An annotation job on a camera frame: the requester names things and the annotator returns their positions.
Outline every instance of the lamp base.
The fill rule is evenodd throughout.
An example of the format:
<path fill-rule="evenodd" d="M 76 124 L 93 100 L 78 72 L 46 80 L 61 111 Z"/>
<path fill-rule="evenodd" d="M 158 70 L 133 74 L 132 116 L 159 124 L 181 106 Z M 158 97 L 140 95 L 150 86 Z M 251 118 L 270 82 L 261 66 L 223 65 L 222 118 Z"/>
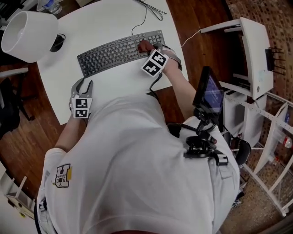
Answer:
<path fill-rule="evenodd" d="M 60 50 L 60 48 L 63 45 L 63 42 L 65 41 L 65 35 L 64 34 L 57 34 L 56 40 L 54 41 L 53 46 L 51 47 L 50 51 L 51 52 L 57 52 Z"/>

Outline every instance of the white table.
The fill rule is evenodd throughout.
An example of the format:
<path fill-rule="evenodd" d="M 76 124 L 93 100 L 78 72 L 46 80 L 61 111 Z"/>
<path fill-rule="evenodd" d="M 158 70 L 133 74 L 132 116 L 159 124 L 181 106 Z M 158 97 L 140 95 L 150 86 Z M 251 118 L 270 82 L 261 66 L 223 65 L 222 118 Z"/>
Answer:
<path fill-rule="evenodd" d="M 267 70 L 265 49 L 270 47 L 266 27 L 255 21 L 240 18 L 201 29 L 201 33 L 225 29 L 225 32 L 242 31 L 248 76 L 233 74 L 234 77 L 248 80 L 250 90 L 236 85 L 220 82 L 221 86 L 251 96 L 254 100 L 273 88 L 273 72 Z"/>
<path fill-rule="evenodd" d="M 187 72 L 178 34 L 165 0 L 146 0 L 146 3 L 167 13 L 159 21 L 148 11 L 143 25 L 136 27 L 134 34 L 162 30 L 165 43 L 175 50 L 182 61 L 183 74 Z M 66 35 L 62 48 L 48 53 L 38 61 L 38 68 L 51 106 L 60 122 L 70 117 L 68 107 L 71 87 L 83 77 L 77 55 L 99 45 L 131 35 L 132 28 L 143 22 L 145 7 L 133 0 L 102 0 L 82 7 L 59 19 L 59 32 Z M 132 61 L 86 79 L 82 88 L 93 80 L 93 105 L 120 96 L 149 92 L 153 78 L 140 70 L 145 59 Z M 153 87 L 159 90 L 171 86 L 163 76 Z"/>

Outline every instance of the white lamp shade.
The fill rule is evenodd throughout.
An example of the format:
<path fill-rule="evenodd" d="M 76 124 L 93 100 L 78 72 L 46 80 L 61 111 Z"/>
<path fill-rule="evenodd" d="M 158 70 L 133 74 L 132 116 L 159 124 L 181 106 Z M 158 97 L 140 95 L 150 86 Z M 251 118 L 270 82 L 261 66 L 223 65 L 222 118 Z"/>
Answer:
<path fill-rule="evenodd" d="M 58 20 L 54 15 L 21 11 L 6 27 L 1 47 L 4 53 L 33 63 L 50 53 L 57 33 Z"/>

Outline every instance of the forearm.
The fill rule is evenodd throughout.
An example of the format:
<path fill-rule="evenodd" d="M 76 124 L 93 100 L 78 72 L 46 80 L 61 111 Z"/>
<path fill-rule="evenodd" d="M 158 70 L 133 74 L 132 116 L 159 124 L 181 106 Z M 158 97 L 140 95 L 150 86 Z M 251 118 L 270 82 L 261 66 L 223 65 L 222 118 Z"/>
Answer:
<path fill-rule="evenodd" d="M 55 148 L 63 149 L 65 152 L 70 151 L 79 141 L 79 128 L 82 119 L 74 119 L 71 115 L 68 123 L 62 131 Z"/>
<path fill-rule="evenodd" d="M 173 86 L 176 99 L 184 119 L 188 119 L 193 116 L 194 107 L 192 106 L 192 102 L 194 100 L 196 90 L 185 79 L 182 72 L 177 67 L 168 69 L 164 73 Z"/>

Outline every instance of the keyboard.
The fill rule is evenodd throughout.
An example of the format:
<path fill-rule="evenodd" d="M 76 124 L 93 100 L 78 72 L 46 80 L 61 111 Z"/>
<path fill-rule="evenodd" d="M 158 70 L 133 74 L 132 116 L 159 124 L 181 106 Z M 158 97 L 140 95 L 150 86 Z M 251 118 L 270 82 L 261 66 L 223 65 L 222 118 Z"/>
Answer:
<path fill-rule="evenodd" d="M 84 77 L 90 77 L 112 67 L 137 59 L 148 57 L 139 53 L 138 45 L 142 41 L 165 44 L 162 30 L 140 33 L 100 45 L 77 56 Z"/>

